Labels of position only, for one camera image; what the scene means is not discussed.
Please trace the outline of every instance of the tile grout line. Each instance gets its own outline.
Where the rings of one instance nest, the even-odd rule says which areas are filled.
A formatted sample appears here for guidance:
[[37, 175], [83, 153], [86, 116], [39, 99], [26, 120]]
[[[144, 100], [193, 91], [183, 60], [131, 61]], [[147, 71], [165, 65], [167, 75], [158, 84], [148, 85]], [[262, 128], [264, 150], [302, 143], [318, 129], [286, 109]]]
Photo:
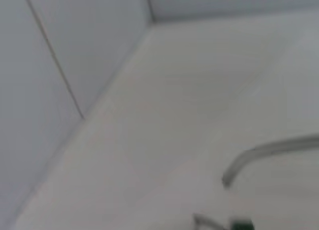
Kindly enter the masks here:
[[45, 40], [45, 42], [46, 42], [46, 44], [47, 44], [47, 46], [49, 48], [51, 57], [53, 58], [53, 61], [54, 61], [55, 65], [56, 65], [56, 67], [57, 67], [57, 69], [58, 69], [58, 71], [60, 73], [60, 76], [62, 77], [62, 80], [64, 81], [64, 83], [66, 85], [66, 88], [67, 88], [69, 94], [71, 95], [71, 98], [73, 100], [73, 103], [74, 103], [79, 115], [81, 116], [82, 119], [85, 119], [84, 115], [83, 115], [83, 113], [82, 113], [82, 111], [81, 111], [81, 109], [79, 107], [79, 104], [76, 101], [76, 98], [75, 98], [75, 95], [74, 95], [74, 93], [73, 93], [73, 91], [71, 89], [71, 86], [70, 86], [68, 80], [65, 77], [65, 74], [64, 74], [63, 69], [61, 67], [61, 64], [59, 63], [59, 61], [58, 61], [58, 59], [56, 57], [56, 54], [55, 54], [55, 52], [53, 50], [53, 47], [52, 47], [52, 45], [51, 45], [51, 43], [50, 43], [50, 41], [48, 39], [47, 33], [46, 33], [45, 29], [44, 29], [44, 26], [43, 26], [43, 24], [41, 22], [41, 19], [40, 19], [40, 17], [38, 16], [38, 14], [36, 13], [36, 11], [34, 9], [32, 1], [31, 0], [26, 0], [26, 2], [28, 4], [28, 6], [29, 6], [29, 8], [31, 10], [31, 13], [32, 13], [32, 15], [33, 15], [33, 17], [35, 19], [35, 22], [36, 22], [38, 28], [40, 29], [40, 32], [41, 32], [41, 34], [42, 34], [42, 36], [43, 36], [43, 38], [44, 38], [44, 40]]
[[154, 9], [153, 9], [153, 6], [152, 6], [152, 2], [151, 0], [147, 0], [147, 3], [149, 5], [149, 9], [150, 9], [150, 14], [151, 14], [151, 20], [153, 23], [156, 22], [156, 18], [155, 18], [155, 14], [154, 14]]

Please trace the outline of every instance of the white wall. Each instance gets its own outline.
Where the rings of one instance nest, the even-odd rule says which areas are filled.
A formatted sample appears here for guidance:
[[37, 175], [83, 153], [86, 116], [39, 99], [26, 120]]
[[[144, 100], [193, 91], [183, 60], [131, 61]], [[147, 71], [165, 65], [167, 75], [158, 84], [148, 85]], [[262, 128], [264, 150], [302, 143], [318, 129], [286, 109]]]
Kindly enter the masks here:
[[148, 24], [146, 0], [32, 0], [86, 113]]
[[319, 0], [151, 0], [156, 19], [276, 10], [319, 4]]
[[25, 0], [0, 0], [0, 229], [80, 116]]

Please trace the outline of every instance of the metal rail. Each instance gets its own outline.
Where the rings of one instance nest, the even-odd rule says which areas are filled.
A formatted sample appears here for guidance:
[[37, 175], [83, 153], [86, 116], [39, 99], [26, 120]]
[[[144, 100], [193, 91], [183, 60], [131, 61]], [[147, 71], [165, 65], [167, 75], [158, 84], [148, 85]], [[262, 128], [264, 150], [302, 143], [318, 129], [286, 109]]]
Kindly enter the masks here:
[[222, 177], [224, 188], [230, 188], [239, 172], [255, 160], [273, 155], [311, 150], [314, 147], [319, 147], [319, 134], [263, 144], [246, 150], [224, 172]]
[[208, 227], [215, 230], [228, 230], [221, 224], [219, 224], [217, 221], [205, 217], [204, 215], [200, 214], [194, 214], [193, 215], [194, 220], [194, 230], [200, 230], [200, 227]]

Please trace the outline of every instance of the green object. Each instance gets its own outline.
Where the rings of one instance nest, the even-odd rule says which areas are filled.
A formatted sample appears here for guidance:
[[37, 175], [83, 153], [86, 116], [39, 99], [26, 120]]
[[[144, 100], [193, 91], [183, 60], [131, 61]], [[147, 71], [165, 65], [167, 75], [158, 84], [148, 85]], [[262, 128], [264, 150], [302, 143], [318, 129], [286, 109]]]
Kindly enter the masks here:
[[231, 230], [255, 230], [255, 227], [250, 220], [235, 220], [231, 223]]

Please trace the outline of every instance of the grab bar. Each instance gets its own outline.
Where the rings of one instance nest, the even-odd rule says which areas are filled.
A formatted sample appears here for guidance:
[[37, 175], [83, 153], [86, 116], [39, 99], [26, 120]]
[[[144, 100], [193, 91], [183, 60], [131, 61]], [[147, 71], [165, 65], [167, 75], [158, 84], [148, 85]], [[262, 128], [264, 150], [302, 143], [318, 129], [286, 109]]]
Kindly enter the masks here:
[[309, 150], [314, 147], [319, 147], [319, 134], [263, 144], [246, 150], [224, 172], [222, 177], [223, 186], [225, 189], [230, 188], [239, 172], [255, 160], [272, 155]]

